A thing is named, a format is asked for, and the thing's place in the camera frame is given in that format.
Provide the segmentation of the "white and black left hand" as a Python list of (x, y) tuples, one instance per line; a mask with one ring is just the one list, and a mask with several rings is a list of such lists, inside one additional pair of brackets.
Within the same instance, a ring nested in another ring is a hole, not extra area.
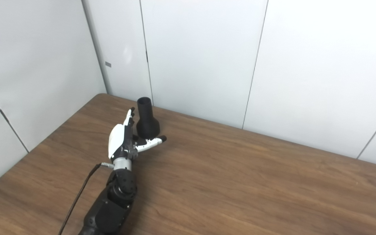
[(133, 160), (140, 152), (158, 146), (167, 140), (167, 137), (163, 135), (154, 139), (142, 139), (142, 143), (137, 143), (133, 134), (134, 111), (135, 107), (130, 108), (124, 122), (115, 125), (109, 134), (108, 157), (112, 163), (117, 159)]

